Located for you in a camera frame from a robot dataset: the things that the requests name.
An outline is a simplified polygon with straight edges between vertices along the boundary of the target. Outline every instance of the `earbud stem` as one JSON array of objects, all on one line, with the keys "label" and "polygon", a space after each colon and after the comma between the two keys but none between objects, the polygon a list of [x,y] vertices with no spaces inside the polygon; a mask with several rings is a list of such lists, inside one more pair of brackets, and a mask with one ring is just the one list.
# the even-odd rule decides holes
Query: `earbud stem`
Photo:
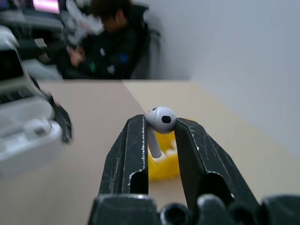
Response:
[{"label": "earbud stem", "polygon": [[152,157],[153,158],[161,157],[162,151],[160,149],[155,131],[150,127],[147,127],[146,130],[147,130],[147,141],[148,141],[148,145],[149,145],[149,149],[150,149],[150,153],[151,153]]}]

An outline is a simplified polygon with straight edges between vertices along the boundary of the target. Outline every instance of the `yellow holder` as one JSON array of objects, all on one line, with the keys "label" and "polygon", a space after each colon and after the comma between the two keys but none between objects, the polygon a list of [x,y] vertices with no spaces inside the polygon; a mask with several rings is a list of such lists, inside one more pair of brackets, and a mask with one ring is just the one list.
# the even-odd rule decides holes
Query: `yellow holder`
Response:
[{"label": "yellow holder", "polygon": [[[167,135],[156,133],[156,135],[159,146],[164,153],[166,153],[166,151],[169,149],[173,149],[171,143],[175,140],[174,132]],[[172,154],[167,156],[160,162],[155,162],[151,154],[148,152],[148,169],[150,181],[159,181],[173,178],[180,173],[178,155]]]}]

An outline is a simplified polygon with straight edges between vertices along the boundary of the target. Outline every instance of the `hand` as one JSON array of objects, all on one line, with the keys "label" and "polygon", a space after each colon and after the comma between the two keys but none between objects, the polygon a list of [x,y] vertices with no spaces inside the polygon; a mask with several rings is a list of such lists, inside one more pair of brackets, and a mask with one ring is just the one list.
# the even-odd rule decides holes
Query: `hand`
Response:
[{"label": "hand", "polygon": [[81,62],[83,62],[85,57],[80,53],[73,52],[70,55],[71,64],[73,67],[77,68]]},{"label": "hand", "polygon": [[75,52],[81,54],[82,56],[85,56],[84,49],[81,46],[77,46]]},{"label": "hand", "polygon": [[75,68],[85,60],[84,50],[79,46],[75,50],[67,47],[67,52],[69,53],[71,64]]}]

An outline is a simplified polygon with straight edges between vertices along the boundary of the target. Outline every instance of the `white bag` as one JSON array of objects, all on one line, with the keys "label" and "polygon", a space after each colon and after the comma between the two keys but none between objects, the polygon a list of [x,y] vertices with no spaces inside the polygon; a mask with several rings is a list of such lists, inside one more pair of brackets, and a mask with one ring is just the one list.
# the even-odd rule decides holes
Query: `white bag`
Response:
[{"label": "white bag", "polygon": [[76,42],[79,42],[87,34],[99,34],[102,31],[101,21],[92,15],[83,14],[74,0],[67,0],[66,7],[71,16],[70,19],[73,19],[76,24],[73,36]]}]

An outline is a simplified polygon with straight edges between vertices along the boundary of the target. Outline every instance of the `beige desk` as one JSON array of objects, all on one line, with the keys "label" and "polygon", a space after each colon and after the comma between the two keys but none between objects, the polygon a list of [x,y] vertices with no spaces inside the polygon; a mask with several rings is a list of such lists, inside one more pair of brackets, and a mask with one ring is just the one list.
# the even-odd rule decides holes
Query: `beige desk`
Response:
[{"label": "beige desk", "polygon": [[[59,160],[0,180],[1,225],[84,225],[105,157],[128,118],[157,105],[193,118],[232,156],[257,198],[300,194],[300,159],[189,82],[44,83],[68,111],[74,142]],[[158,206],[184,203],[180,179],[150,184]]]}]

